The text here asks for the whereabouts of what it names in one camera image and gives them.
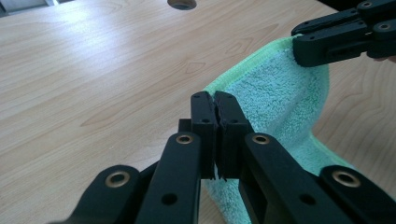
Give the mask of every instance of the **screw hole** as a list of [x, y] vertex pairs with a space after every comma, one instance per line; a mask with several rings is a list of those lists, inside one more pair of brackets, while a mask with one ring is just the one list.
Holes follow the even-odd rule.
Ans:
[[119, 188], [129, 181], [129, 174], [124, 171], [116, 171], [111, 175], [108, 175], [106, 178], [106, 185], [109, 188]]
[[381, 30], [388, 30], [390, 28], [389, 24], [381, 24], [379, 25], [379, 29]]
[[195, 0], [168, 0], [168, 5], [178, 10], [191, 10], [197, 6]]
[[270, 143], [270, 139], [264, 135], [254, 135], [253, 142], [261, 145], [266, 145]]
[[184, 134], [184, 135], [179, 136], [179, 137], [176, 139], [176, 141], [177, 141], [179, 144], [189, 144], [189, 143], [192, 142], [192, 139], [193, 139], [192, 136], [189, 136], [189, 135]]
[[306, 203], [308, 205], [314, 205], [317, 203], [317, 201], [314, 199], [314, 197], [312, 197], [309, 194], [300, 195], [300, 200], [301, 200], [301, 202]]
[[174, 193], [164, 194], [161, 201], [163, 204], [172, 205], [177, 202], [177, 196]]
[[372, 3], [371, 2], [365, 2], [365, 3], [362, 3], [361, 5], [364, 6], [364, 7], [370, 7], [372, 5]]
[[361, 182], [356, 176], [344, 171], [332, 172], [332, 178], [338, 183], [350, 188], [357, 188], [361, 185]]

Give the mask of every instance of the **table surface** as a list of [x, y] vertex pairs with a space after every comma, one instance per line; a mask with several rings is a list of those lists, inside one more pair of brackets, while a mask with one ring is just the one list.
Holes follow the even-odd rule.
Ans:
[[[0, 19], [0, 222], [67, 218], [109, 166], [158, 160], [190, 96], [302, 21], [313, 0], [81, 0]], [[331, 65], [314, 134], [396, 197], [396, 65]], [[202, 196], [200, 222], [222, 222]]]

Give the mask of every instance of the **microfiber cloth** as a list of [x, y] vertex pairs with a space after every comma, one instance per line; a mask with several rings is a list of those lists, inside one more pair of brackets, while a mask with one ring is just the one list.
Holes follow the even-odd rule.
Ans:
[[[275, 137], [306, 171], [318, 175], [324, 166], [350, 167], [311, 132], [329, 91], [329, 66], [298, 65], [292, 39], [267, 44], [219, 76], [205, 91], [233, 94], [254, 131]], [[205, 180], [204, 186], [227, 223], [250, 223], [238, 180]]]

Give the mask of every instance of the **wooden table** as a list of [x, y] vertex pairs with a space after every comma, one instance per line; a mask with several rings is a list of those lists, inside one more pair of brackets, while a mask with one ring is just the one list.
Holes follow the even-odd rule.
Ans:
[[[68, 217], [94, 177], [158, 160], [190, 96], [302, 21], [312, 0], [81, 0], [0, 20], [0, 222]], [[396, 66], [335, 63], [316, 136], [396, 196]], [[221, 222], [202, 197], [201, 222]]]

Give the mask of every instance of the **green towel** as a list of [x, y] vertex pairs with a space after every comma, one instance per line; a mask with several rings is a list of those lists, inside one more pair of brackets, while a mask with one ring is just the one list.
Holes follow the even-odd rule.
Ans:
[[[262, 47], [205, 91], [233, 94], [254, 131], [275, 137], [306, 171], [318, 175], [324, 166], [349, 166], [311, 132], [329, 91], [329, 67], [298, 65], [292, 39], [278, 39]], [[238, 180], [206, 180], [204, 186], [227, 223], [250, 223]]]

